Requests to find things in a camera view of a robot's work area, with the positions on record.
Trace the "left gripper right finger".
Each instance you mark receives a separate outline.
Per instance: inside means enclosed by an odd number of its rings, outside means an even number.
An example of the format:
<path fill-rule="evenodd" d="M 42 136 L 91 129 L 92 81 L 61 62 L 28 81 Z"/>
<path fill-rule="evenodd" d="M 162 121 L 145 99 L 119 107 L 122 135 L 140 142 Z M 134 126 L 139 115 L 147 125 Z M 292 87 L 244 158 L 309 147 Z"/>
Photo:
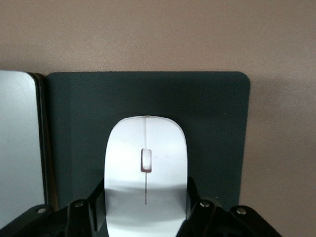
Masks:
<path fill-rule="evenodd" d="M 187 180 L 187 215 L 178 237 L 281 237 L 261 215 L 240 205 L 225 211 L 202 199 L 192 177 Z"/>

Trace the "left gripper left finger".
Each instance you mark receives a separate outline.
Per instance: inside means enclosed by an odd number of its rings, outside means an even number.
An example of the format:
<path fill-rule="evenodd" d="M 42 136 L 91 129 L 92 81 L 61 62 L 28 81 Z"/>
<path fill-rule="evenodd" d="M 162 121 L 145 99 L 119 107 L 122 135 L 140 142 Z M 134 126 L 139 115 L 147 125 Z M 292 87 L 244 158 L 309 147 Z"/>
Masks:
<path fill-rule="evenodd" d="M 106 219 L 104 180 L 87 199 L 61 210 L 36 205 L 0 230 L 2 237 L 95 237 Z"/>

